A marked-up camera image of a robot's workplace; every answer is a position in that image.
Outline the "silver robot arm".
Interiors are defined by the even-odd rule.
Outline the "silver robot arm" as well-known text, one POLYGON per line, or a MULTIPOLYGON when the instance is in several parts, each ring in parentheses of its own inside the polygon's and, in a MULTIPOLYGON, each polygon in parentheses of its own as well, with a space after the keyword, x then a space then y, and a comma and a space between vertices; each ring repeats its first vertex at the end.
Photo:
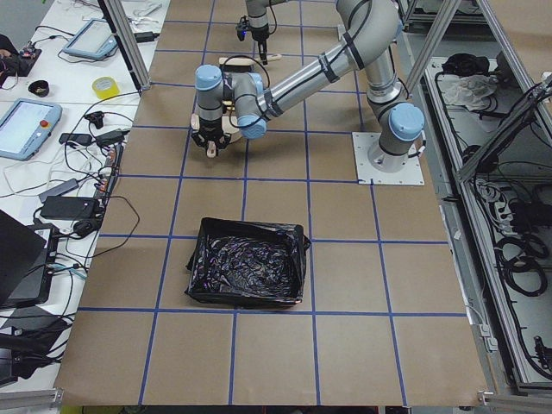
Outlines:
POLYGON ((191 138, 204 149, 229 144, 223 130, 223 104, 232 103, 235 128, 247 139, 261 138, 272 119, 303 102, 352 71, 367 76, 367 101, 377 117, 381 135, 376 163, 407 157, 424 126, 422 111, 408 103, 405 87, 392 63, 391 44, 402 29, 393 1, 338 1, 336 11, 345 31, 329 50, 297 72, 265 86, 256 72, 228 72, 202 65, 195 72, 198 125, 191 138))
POLYGON ((246 26, 257 44, 260 61, 263 65, 268 64, 267 41, 278 28, 273 7, 281 3, 283 1, 251 0, 245 2, 247 10, 246 26))

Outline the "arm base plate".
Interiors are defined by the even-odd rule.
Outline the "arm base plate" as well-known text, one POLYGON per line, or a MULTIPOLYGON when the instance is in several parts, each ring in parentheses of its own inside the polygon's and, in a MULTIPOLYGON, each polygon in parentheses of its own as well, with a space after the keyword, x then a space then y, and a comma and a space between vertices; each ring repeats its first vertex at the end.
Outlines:
POLYGON ((424 185, 423 172, 412 144, 408 154, 394 156, 380 148, 380 133, 353 132, 357 182, 361 185, 424 185))

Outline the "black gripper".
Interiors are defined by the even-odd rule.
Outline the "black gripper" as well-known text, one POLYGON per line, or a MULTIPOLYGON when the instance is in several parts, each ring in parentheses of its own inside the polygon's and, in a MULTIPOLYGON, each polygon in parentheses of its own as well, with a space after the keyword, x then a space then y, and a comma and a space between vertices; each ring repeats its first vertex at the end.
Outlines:
POLYGON ((267 40, 269 36, 270 36, 270 29, 268 26, 254 28, 254 41, 258 43, 260 61, 263 65, 268 64, 267 40))
POLYGON ((191 138, 205 153, 215 151, 215 156, 218 156, 230 144, 232 135, 224 132, 221 118, 204 120, 199 115, 192 114, 191 138))

